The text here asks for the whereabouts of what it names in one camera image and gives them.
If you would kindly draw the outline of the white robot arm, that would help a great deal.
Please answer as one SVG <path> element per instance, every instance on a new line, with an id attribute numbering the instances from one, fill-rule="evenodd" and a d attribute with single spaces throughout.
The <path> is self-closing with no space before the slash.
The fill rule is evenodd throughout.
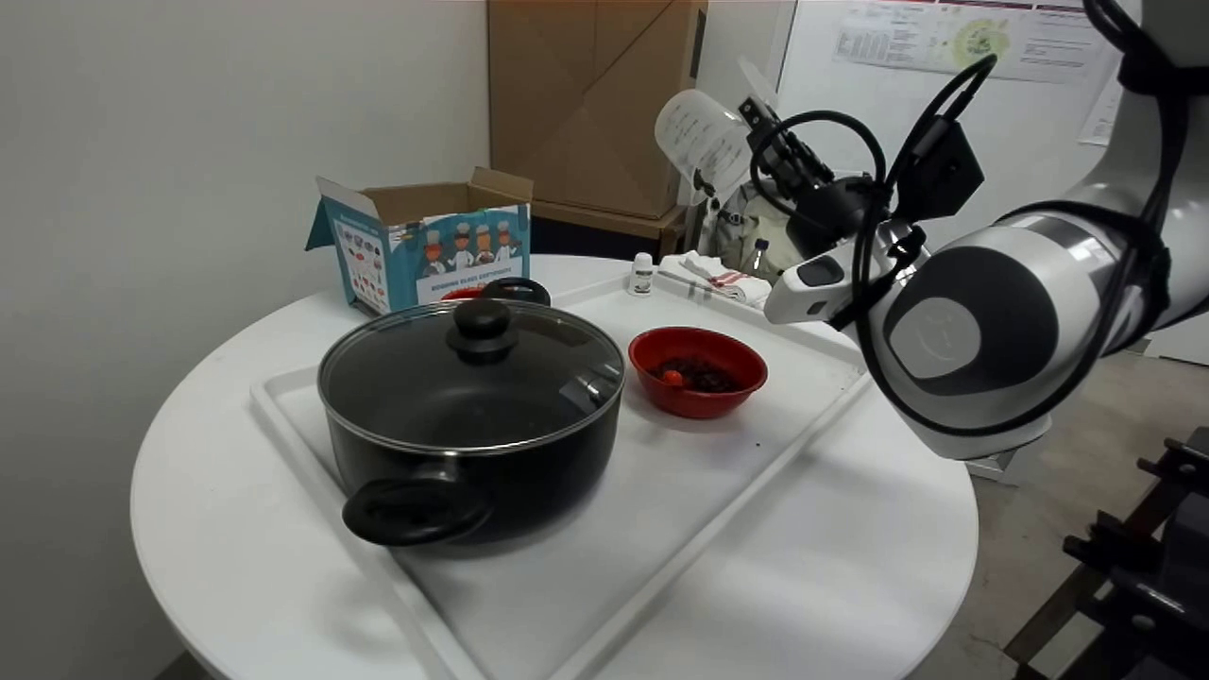
<path id="1" fill-rule="evenodd" d="M 745 111 L 746 180 L 802 252 L 761 318 L 852 338 L 885 402 L 957 462 L 1041 440 L 1100 360 L 1209 304 L 1209 0 L 1080 4 L 1118 49 L 1104 158 L 1066 198 L 941 248 L 925 223 L 980 180 L 958 115 L 989 62 L 957 73 L 857 177 L 832 175 L 784 119 Z"/>

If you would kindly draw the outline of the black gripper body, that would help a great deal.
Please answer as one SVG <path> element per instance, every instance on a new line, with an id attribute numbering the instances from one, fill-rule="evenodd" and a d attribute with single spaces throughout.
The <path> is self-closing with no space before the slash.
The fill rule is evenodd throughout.
<path id="1" fill-rule="evenodd" d="M 838 177 L 793 198 L 784 235 L 802 258 L 828 252 L 857 235 L 880 209 L 885 184 L 873 177 Z"/>

